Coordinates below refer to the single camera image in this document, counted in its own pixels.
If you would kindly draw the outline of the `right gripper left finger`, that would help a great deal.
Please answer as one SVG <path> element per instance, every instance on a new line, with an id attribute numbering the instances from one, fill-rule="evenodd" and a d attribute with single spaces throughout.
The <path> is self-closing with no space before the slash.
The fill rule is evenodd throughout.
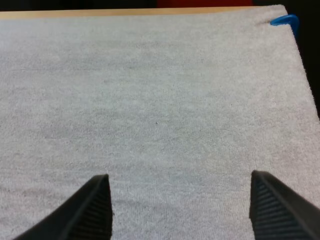
<path id="1" fill-rule="evenodd" d="M 95 175 L 17 240 L 110 240 L 113 210 L 109 176 Z"/>

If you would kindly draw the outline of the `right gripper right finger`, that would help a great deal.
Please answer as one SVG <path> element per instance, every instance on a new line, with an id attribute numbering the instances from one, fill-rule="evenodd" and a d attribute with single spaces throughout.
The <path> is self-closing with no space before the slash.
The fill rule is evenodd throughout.
<path id="1" fill-rule="evenodd" d="M 320 238 L 320 209 L 266 171 L 251 173 L 249 218 L 256 240 Z"/>

